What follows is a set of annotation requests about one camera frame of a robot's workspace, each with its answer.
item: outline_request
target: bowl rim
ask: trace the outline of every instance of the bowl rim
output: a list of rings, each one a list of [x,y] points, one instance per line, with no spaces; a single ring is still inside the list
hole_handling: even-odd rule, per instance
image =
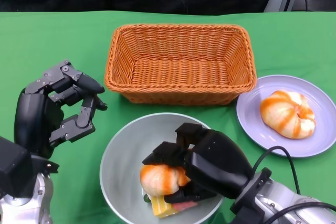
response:
[[[112,203],[110,202],[110,200],[108,199],[108,196],[105,192],[105,189],[103,187],[103,182],[102,182],[102,165],[103,165],[103,161],[105,159],[105,155],[107,153],[107,149],[110,147],[110,145],[112,144],[113,140],[120,134],[120,132],[122,132],[126,127],[128,127],[129,125],[131,125],[132,123],[135,123],[136,121],[139,121],[141,119],[144,119],[144,118],[149,118],[151,116],[156,116],[156,115],[178,115],[178,116],[182,116],[184,118],[189,118],[189,119],[192,119],[194,121],[196,121],[197,123],[203,125],[204,127],[206,127],[207,129],[210,129],[210,127],[208,125],[206,125],[205,123],[201,122],[200,120],[196,119],[196,118],[193,118],[192,116],[188,116],[188,115],[184,115],[184,114],[179,114],[179,113],[170,113],[170,112],[162,112],[162,113],[153,113],[153,114],[148,114],[148,115],[145,115],[145,116],[142,116],[140,118],[137,118],[131,122],[129,122],[128,124],[126,124],[123,128],[121,128],[114,136],[113,138],[110,140],[109,144],[106,146],[106,149],[104,151],[104,154],[101,158],[101,162],[100,162],[100,168],[99,168],[99,182],[100,182],[100,188],[101,188],[101,191],[104,195],[104,198],[105,198],[105,201],[107,202],[107,204],[110,206],[110,208],[113,210],[113,212],[120,218],[122,219],[124,222],[128,223],[128,224],[134,224],[133,222],[129,221],[128,219],[126,219],[123,215],[121,215],[112,205]],[[220,201],[218,202],[218,204],[214,207],[214,209],[208,214],[206,215],[205,217],[203,217],[201,220],[195,222],[194,224],[200,224],[202,222],[204,222],[205,220],[207,220],[210,216],[212,216],[215,211],[217,211],[217,209],[221,206],[223,202],[223,197],[220,199]]]

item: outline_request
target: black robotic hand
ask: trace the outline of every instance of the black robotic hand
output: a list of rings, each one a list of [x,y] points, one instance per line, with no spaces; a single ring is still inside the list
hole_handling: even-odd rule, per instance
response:
[[[50,158],[56,146],[74,142],[95,131],[94,112],[107,106],[97,96],[104,88],[65,60],[48,69],[20,94],[14,141],[29,152]],[[61,107],[83,100],[80,113],[64,120]]]
[[[59,165],[48,160],[54,148],[95,131],[92,119],[96,109],[107,109],[97,96],[103,92],[97,81],[65,60],[45,71],[20,93],[15,143],[0,137],[0,198],[6,194],[29,198],[38,173],[45,176],[57,173]],[[61,107],[81,100],[79,114],[64,119]]]
[[[183,167],[191,179],[167,203],[200,201],[216,194],[235,199],[253,177],[253,170],[240,148],[222,132],[184,123],[177,130],[176,143],[163,142],[143,160],[144,165]]]

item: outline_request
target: rectangular basket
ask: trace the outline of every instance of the rectangular basket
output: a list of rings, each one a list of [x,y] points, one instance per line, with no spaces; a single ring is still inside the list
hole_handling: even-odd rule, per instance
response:
[[[105,85],[133,103],[229,104],[256,86],[247,31],[236,25],[124,25]]]

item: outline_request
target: plate rim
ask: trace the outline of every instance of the plate rim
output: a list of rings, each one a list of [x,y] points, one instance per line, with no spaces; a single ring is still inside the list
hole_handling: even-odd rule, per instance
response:
[[[107,196],[107,193],[105,192],[105,188],[103,187],[103,170],[102,170],[102,166],[103,166],[103,161],[105,159],[105,156],[107,155],[107,149],[110,147],[110,145],[112,145],[112,142],[113,140],[120,134],[120,132],[122,132],[126,127],[128,127],[129,125],[131,125],[132,123],[135,123],[136,121],[139,121],[141,119],[144,119],[144,118],[148,118],[148,117],[151,117],[151,116],[156,116],[156,115],[178,115],[178,116],[181,116],[181,117],[184,117],[184,118],[189,118],[189,119],[192,119],[194,120],[195,122],[201,124],[202,126],[206,127],[207,129],[211,129],[207,124],[203,123],[202,121],[192,117],[192,116],[188,116],[188,115],[185,115],[185,114],[180,114],[180,113],[173,113],[173,112],[160,112],[160,113],[153,113],[153,114],[148,114],[148,115],[144,115],[144,116],[141,116],[139,118],[136,118],[134,120],[132,120],[131,122],[129,122],[128,124],[126,124],[124,127],[122,127],[120,130],[118,130],[118,132],[112,137],[112,139],[110,140],[110,142],[108,143],[108,145],[106,146],[105,150],[104,150],[104,154],[101,158],[101,161],[100,161],[100,167],[99,167],[99,184],[100,184],[100,188],[101,188],[101,191],[103,193],[103,196],[104,196],[104,199],[105,201],[107,202],[107,204],[109,205],[109,207],[112,209],[112,211],[121,219],[123,220],[124,222],[128,223],[128,224],[134,224],[133,222],[129,221],[127,218],[125,218],[123,215],[121,215],[116,209],[115,207],[112,205],[112,203],[110,202],[108,196]],[[208,218],[210,218],[218,209],[219,207],[222,205],[224,201],[224,197],[221,197],[219,202],[217,203],[217,205],[214,207],[214,209],[211,210],[211,212],[206,215],[205,217],[203,217],[201,220],[195,222],[194,224],[201,224],[202,222],[206,221]]]
[[[329,101],[331,102],[331,104],[333,105],[334,107],[334,110],[336,111],[336,105],[335,103],[333,102],[333,100],[322,90],[320,89],[319,87],[317,87],[316,85],[314,85],[313,83],[309,82],[309,81],[306,81],[302,78],[298,78],[298,77],[295,77],[295,76],[289,76],[289,75],[286,75],[286,74],[271,74],[271,75],[268,75],[268,76],[263,76],[263,77],[259,77],[257,81],[261,80],[261,79],[266,79],[266,78],[270,78],[270,77],[289,77],[289,78],[293,78],[293,79],[297,79],[297,80],[300,80],[300,81],[303,81],[311,86],[313,86],[314,88],[318,89],[320,92],[322,92],[323,95],[325,95]],[[238,100],[237,100],[237,106],[236,106],[236,114],[237,114],[237,117],[238,117],[238,120],[239,120],[239,123],[241,125],[241,127],[243,128],[244,132],[248,135],[248,137],[253,140],[256,144],[258,144],[260,147],[262,147],[263,149],[267,150],[266,147],[262,146],[259,142],[257,142],[256,140],[254,140],[250,134],[246,131],[246,129],[243,127],[242,125],[242,121],[241,121],[241,118],[239,116],[239,113],[238,113],[238,108],[239,108],[239,101],[241,100],[240,96],[238,97]],[[333,141],[327,145],[324,149],[316,152],[316,153],[313,153],[313,154],[302,154],[302,155],[290,155],[291,157],[295,157],[295,158],[303,158],[303,157],[313,157],[313,156],[316,156],[316,155],[319,155],[323,152],[325,152],[326,150],[328,150],[329,148],[331,148],[334,143],[336,142],[336,137],[333,139]],[[282,151],[280,150],[274,150],[272,151],[272,153],[274,154],[277,154],[277,155],[280,155],[280,156],[286,156],[285,153],[283,153]]]

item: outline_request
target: orange swirl bun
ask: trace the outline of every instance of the orange swirl bun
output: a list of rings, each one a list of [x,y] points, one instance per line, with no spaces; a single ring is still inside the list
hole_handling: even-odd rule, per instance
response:
[[[189,181],[185,170],[181,167],[144,165],[140,170],[140,183],[143,190],[154,197],[173,194]]]
[[[288,138],[308,137],[316,126],[307,98],[298,92],[274,92],[262,101],[260,112],[264,123]]]

